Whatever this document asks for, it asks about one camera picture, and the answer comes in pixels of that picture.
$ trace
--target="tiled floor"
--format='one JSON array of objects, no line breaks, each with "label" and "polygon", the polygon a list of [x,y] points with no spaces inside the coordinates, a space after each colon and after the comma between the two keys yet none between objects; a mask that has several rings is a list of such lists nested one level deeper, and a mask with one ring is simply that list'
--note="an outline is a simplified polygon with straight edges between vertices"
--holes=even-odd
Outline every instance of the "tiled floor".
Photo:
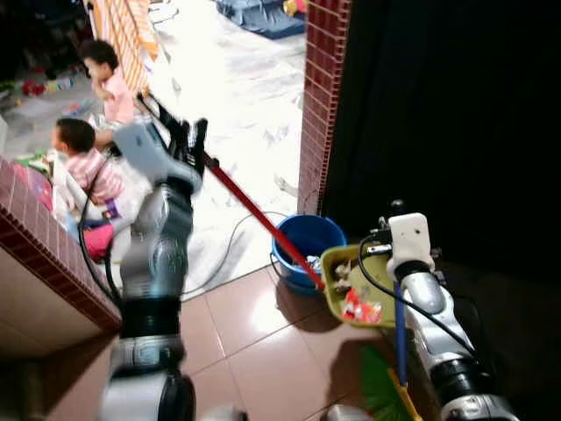
[{"label": "tiled floor", "polygon": [[335,402],[360,406],[360,346],[389,352],[379,333],[341,325],[322,298],[294,295],[271,268],[183,304],[181,332],[197,419],[232,403],[257,421],[318,420]]}]

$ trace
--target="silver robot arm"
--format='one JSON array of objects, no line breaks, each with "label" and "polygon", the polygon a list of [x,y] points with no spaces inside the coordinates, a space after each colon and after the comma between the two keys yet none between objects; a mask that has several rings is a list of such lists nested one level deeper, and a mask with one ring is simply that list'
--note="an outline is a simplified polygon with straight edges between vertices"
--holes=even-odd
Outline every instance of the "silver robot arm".
[{"label": "silver robot arm", "polygon": [[[206,122],[198,125],[203,142]],[[188,270],[187,242],[193,229],[191,195],[202,174],[188,162],[187,134],[174,150],[165,147],[155,126],[132,124],[113,133],[123,156],[154,186],[131,228],[131,246],[121,263],[123,296],[120,339],[111,357],[99,421],[191,421],[195,391],[180,372],[180,296]],[[207,420],[243,420],[223,410]]]},{"label": "silver robot arm", "polygon": [[[443,322],[468,346],[472,343],[454,317],[454,301],[433,274],[427,219],[420,213],[395,216],[382,229],[391,239],[387,272],[401,284],[403,298]],[[451,335],[416,310],[406,307],[416,351],[442,406],[443,421],[520,421],[479,361]]]}]

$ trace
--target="toddler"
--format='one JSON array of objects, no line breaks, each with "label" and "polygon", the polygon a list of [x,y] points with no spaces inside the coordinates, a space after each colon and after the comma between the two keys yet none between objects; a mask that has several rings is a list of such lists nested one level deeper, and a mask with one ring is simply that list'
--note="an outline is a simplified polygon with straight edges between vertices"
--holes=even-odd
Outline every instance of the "toddler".
[{"label": "toddler", "polygon": [[86,193],[103,166],[92,191],[91,201],[96,205],[107,205],[109,218],[125,217],[125,214],[128,216],[131,206],[125,198],[123,178],[113,162],[103,165],[106,158],[94,148],[95,138],[96,132],[85,121],[61,118],[51,133],[51,145],[67,155],[67,171]]},{"label": "toddler", "polygon": [[[107,122],[130,123],[134,113],[132,94],[126,86],[113,47],[101,40],[87,41],[80,47],[79,55],[88,68],[94,94],[103,100],[103,114]],[[96,147],[103,149],[111,140],[111,130],[101,130],[96,135]]]}]

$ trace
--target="broom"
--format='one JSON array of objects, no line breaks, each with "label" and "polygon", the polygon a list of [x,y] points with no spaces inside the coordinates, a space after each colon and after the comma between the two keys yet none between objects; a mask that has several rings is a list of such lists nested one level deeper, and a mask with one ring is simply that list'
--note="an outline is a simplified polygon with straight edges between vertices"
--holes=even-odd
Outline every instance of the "broom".
[{"label": "broom", "polygon": [[395,372],[373,346],[362,350],[360,388],[376,421],[423,421]]}]

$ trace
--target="dark wall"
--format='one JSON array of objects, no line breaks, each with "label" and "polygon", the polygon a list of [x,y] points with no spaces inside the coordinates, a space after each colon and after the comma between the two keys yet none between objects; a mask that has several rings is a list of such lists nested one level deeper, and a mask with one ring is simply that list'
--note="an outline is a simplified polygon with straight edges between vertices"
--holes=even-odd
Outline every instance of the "dark wall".
[{"label": "dark wall", "polygon": [[559,5],[353,7],[323,213],[364,235],[400,197],[448,260],[557,281]]}]

